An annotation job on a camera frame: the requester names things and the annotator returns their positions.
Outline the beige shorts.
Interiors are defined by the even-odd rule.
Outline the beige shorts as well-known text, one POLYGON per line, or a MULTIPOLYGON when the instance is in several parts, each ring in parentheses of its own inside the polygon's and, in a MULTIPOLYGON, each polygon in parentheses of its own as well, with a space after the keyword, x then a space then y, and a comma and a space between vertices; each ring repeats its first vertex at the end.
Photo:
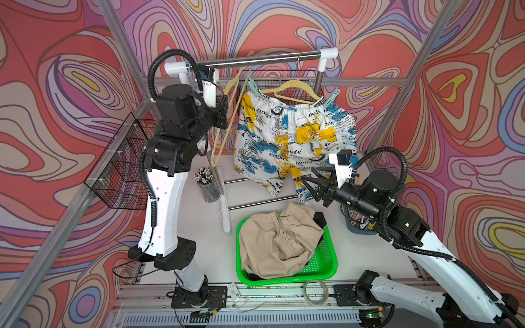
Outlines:
POLYGON ((323 240, 315 224, 317 210, 290 203, 281 213, 261 213, 242 225, 239 240, 243 269, 251 280, 290 277, 299 273, 323 240))

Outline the black shorts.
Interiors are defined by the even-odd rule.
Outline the black shorts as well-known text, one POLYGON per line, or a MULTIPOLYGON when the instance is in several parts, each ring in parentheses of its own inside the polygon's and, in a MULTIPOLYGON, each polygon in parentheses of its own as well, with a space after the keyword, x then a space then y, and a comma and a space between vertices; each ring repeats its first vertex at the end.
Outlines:
POLYGON ((325 219, 323 212, 316 212, 314 214, 313 220, 322 230, 326 227, 327 221, 325 219))

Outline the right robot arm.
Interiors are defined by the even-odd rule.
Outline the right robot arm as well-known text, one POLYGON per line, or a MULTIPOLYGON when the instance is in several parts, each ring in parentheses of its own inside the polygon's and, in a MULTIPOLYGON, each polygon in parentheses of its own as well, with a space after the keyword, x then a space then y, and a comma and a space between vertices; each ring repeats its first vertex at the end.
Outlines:
POLYGON ((312 176, 301 178, 314 200, 325 207, 338 202, 370 219, 382 239, 422 266, 443 289, 425 291, 366 270, 354 285, 358 301, 401 307, 440 327, 523 327, 513 295, 490 288, 444 246, 420 215, 399 204, 408 174, 401 151, 383 146, 357 159, 351 150, 341 150, 331 154, 329 163, 328 168, 314 168, 312 176), (380 153, 398 158, 399 176, 376 170, 362 184, 355 184, 358 168, 380 153))

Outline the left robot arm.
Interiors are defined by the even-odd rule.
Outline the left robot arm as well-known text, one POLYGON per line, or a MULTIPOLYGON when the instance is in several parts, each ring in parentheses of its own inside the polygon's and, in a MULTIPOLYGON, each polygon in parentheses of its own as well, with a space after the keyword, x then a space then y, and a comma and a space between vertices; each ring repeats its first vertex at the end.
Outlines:
POLYGON ((161 120, 138 159, 139 177, 146 189, 146 221, 138 244, 128 257, 151 262, 162 271, 176 275, 176 291, 204 299, 209 293, 208 280, 194 259, 196 242, 177 235, 179 207, 184 185, 199 143, 212 128, 228 126, 228 96, 217 96, 216 84, 202 75, 202 67, 184 50, 169 49, 158 55, 148 70, 151 101, 161 112, 161 120), (170 85, 157 93, 154 78, 157 69, 171 57, 182 57, 196 78, 196 87, 188 82, 170 85))

